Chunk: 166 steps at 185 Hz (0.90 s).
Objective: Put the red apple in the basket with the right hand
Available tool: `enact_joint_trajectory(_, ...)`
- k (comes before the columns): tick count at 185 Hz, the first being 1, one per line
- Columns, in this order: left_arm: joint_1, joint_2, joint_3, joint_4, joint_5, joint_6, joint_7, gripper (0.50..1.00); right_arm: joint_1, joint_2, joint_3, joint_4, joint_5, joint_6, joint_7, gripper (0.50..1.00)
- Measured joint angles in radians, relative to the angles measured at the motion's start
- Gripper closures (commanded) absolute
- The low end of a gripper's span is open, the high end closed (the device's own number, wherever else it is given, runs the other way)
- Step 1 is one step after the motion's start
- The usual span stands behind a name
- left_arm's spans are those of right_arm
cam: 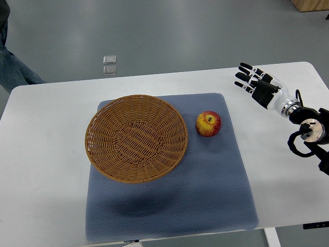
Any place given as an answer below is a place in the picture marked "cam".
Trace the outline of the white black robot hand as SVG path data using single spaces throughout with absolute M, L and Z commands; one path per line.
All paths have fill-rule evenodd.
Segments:
M 235 76 L 239 81 L 234 84 L 249 93 L 252 99 L 267 110 L 275 110 L 287 118 L 293 109 L 301 106 L 300 101 L 289 94 L 284 84 L 257 67 L 241 63 Z

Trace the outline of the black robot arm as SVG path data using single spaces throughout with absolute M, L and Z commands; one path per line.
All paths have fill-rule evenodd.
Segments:
M 320 160 L 319 170 L 328 174 L 328 151 L 321 148 L 322 145 L 328 144 L 328 110 L 320 108 L 316 111 L 305 107 L 299 90 L 295 91 L 295 96 L 299 104 L 288 110 L 289 120 L 300 128 L 290 135 L 287 142 L 289 149 L 300 157 L 315 155 Z M 295 139 L 298 136 L 303 139 L 310 152 L 302 153 L 297 149 Z

